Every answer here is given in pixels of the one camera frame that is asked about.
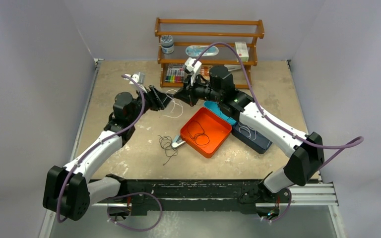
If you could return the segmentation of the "light blue tray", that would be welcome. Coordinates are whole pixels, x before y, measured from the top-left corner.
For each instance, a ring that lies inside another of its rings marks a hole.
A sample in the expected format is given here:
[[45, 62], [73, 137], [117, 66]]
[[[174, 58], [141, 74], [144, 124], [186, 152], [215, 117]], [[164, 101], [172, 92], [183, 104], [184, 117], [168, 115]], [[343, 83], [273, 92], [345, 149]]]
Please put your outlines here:
[[212, 111], [214, 114], [216, 114], [218, 117], [229, 123], [231, 126], [234, 126], [237, 123], [233, 118], [223, 114], [216, 102], [205, 101], [203, 105], [204, 107]]

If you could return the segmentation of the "orange tray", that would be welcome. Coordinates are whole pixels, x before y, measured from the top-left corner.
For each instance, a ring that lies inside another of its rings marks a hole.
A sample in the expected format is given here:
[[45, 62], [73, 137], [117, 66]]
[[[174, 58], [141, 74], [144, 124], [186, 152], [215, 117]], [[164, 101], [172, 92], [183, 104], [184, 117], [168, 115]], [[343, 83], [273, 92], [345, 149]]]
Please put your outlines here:
[[180, 129], [180, 136], [202, 156], [211, 158], [228, 138], [231, 130], [229, 123], [202, 107]]

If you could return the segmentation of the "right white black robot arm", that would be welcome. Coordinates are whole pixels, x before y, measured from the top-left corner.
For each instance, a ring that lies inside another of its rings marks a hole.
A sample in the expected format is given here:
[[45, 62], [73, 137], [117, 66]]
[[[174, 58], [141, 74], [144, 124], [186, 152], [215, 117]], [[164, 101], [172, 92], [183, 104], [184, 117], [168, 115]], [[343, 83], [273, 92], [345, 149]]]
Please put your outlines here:
[[211, 68], [209, 80], [205, 80], [192, 66], [184, 67], [184, 72], [187, 77], [174, 98], [190, 106], [198, 100], [216, 102], [223, 114], [263, 135], [289, 158], [286, 165], [261, 183], [258, 194], [263, 201], [272, 201], [280, 190], [291, 185], [305, 185], [324, 163], [320, 135], [292, 128], [257, 106], [254, 97], [236, 89], [233, 75], [225, 66]]

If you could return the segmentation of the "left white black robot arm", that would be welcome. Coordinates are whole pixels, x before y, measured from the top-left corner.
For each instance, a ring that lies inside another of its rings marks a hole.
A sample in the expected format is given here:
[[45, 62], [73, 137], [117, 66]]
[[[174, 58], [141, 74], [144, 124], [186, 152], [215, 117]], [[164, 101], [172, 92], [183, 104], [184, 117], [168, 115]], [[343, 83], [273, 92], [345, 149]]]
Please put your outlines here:
[[173, 94], [160, 92], [152, 85], [149, 88], [139, 87], [137, 98], [129, 92], [119, 93], [99, 137], [65, 166], [49, 169], [43, 207], [56, 212], [61, 221], [77, 221], [91, 205], [104, 199], [124, 202], [128, 189], [121, 185], [120, 179], [105, 177], [95, 182], [90, 180], [105, 161], [130, 140], [140, 117], [148, 110], [164, 110], [172, 98]]

